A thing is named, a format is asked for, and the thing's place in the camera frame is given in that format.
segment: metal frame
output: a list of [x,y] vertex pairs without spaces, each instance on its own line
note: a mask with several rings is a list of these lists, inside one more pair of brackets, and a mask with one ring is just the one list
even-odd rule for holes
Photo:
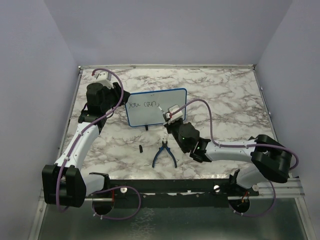
[[[198,68],[217,68],[217,69],[252,69],[253,73],[254,73],[254,77],[256,80],[256,83],[259,87],[259,92],[263,101],[263,105],[265,107],[265,110],[267,112],[267,117],[268,120],[270,122],[270,126],[271,126],[271,131],[273,133],[274,139],[277,140],[277,135],[272,123],[272,119],[271,119],[271,113],[269,112],[268,106],[267,106],[267,102],[263,93],[263,88],[261,87],[258,78],[257,78],[257,74],[255,71],[255,67],[253,65],[212,65],[212,64],[199,64],[199,65],[166,65],[166,64],[128,64],[128,65],[97,65],[97,66],[79,66],[79,75],[78,75],[78,79],[77,79],[77,84],[76,84],[76,88],[73,94],[73,99],[72,99],[72,104],[70,106],[70,110],[69,110],[69,115],[68,115],[68,121],[67,124],[65,126],[64,129],[64,133],[63,133],[63,137],[61,140],[61,144],[60,144],[60,148],[58,151],[58,157],[60,156],[62,149],[63,149],[63,145],[65,143],[65,138],[66,138],[66,134],[68,132],[68,127],[69,127],[69,123],[70,123],[70,119],[71,119],[71,114],[74,108],[74,104],[76,101],[76,96],[77,96],[77,92],[79,89],[79,84],[81,81],[81,77],[82,77],[82,72],[85,69],[92,69],[92,68],[109,68],[109,69],[146,69],[146,68],[153,68],[153,69],[162,69],[162,68],[167,68],[167,69],[198,69]],[[303,192],[303,188],[302,185],[300,183],[300,180],[298,178],[290,178],[288,180],[288,183],[285,184],[274,184],[275,187],[275,191],[277,194],[277,198],[295,198],[295,202],[301,217],[301,221],[304,227],[304,230],[306,232],[307,238],[309,240],[316,240],[316,234],[315,231],[313,229],[313,225],[308,213],[308,209],[304,200],[304,192]],[[270,186],[268,186],[268,183],[260,183],[258,184],[258,188],[259,188],[259,193],[260,196],[251,196],[250,198],[257,198],[257,199],[265,199],[265,198],[272,198],[272,188]],[[236,199],[238,197],[229,197],[228,199],[232,200],[232,199]],[[86,201],[92,201],[93,198],[92,197],[87,197],[85,199]],[[95,201],[110,201],[110,198],[95,198]],[[46,210],[46,206],[47,204],[44,201],[44,196],[43,196],[43,191],[41,190],[41,194],[39,197],[39,202],[38,202],[38,206],[37,206],[37,210],[36,210],[36,214],[34,217],[34,221],[30,230],[30,234],[28,239],[29,240],[34,240],[34,239],[38,239],[39,234],[40,234],[40,230],[41,230],[41,225],[42,225],[42,221],[44,218],[44,214],[45,214],[45,210]]]

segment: marble tabletop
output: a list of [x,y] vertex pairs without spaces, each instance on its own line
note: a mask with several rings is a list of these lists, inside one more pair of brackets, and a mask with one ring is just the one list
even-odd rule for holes
[[[258,85],[251,69],[113,69],[130,93],[187,89],[187,102],[201,98],[208,102],[213,116],[213,136],[219,141],[247,140],[251,136],[266,134],[272,130]],[[86,101],[86,87],[96,81],[92,69],[83,70],[74,108],[66,134],[64,148],[75,134],[78,117]],[[200,136],[210,138],[209,113],[201,102],[187,107],[185,123],[191,122]],[[166,129],[162,125],[130,127],[124,106],[119,107],[107,120],[101,134],[92,144],[81,169],[107,173],[111,179],[210,179],[227,178],[235,170],[251,163],[219,160],[198,163],[184,154],[172,135],[168,146],[177,161],[177,168],[169,154],[163,151],[155,168],[152,161],[161,147]]]

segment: marble surface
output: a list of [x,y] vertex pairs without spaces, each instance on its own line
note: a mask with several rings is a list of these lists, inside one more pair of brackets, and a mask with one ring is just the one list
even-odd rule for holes
[[[272,135],[267,113],[251,69],[113,69],[128,92],[186,88],[187,101],[201,98],[208,102],[213,116],[213,136],[220,141],[247,140],[258,134]],[[75,134],[78,116],[86,103],[86,87],[95,82],[92,69],[82,74],[64,148]],[[191,122],[200,136],[210,138],[209,113],[201,102],[187,107],[185,122]],[[84,160],[81,173],[109,174],[111,179],[209,179],[227,178],[251,163],[220,160],[198,163],[184,154],[172,137],[168,146],[177,161],[163,151],[155,168],[152,161],[162,138],[167,135],[162,125],[130,127],[124,106],[108,119]]]

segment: blue pliers handle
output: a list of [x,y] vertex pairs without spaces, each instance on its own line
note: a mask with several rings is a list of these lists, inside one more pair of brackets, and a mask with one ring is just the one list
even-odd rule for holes
[[172,154],[172,152],[170,151],[170,147],[168,147],[168,142],[164,142],[162,141],[162,147],[159,147],[159,151],[156,153],[156,155],[154,156],[153,162],[152,162],[152,167],[155,167],[156,164],[156,160],[159,156],[159,154],[162,152],[163,149],[166,149],[166,151],[169,153],[169,155],[172,157],[173,159],[173,163],[174,163],[174,167],[177,168],[177,161],[175,156]]

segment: table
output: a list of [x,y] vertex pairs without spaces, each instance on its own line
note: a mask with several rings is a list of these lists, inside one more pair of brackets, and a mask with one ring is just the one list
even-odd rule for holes
[[[219,141],[248,140],[259,134],[273,136],[270,122],[252,69],[113,69],[130,93],[187,89],[187,102],[201,98],[208,102],[213,115],[213,136]],[[78,117],[85,103],[86,87],[96,81],[92,69],[83,70],[64,148],[67,147],[78,125]],[[202,138],[210,138],[209,112],[201,102],[187,107],[185,123],[191,122]],[[177,161],[164,151],[155,168],[152,161],[161,146],[166,129],[162,125],[130,127],[124,106],[107,120],[100,136],[92,144],[81,169],[82,175],[91,172],[109,174],[117,180],[167,179],[224,179],[237,169],[251,163],[220,160],[198,163],[184,154],[172,135],[168,146]]]

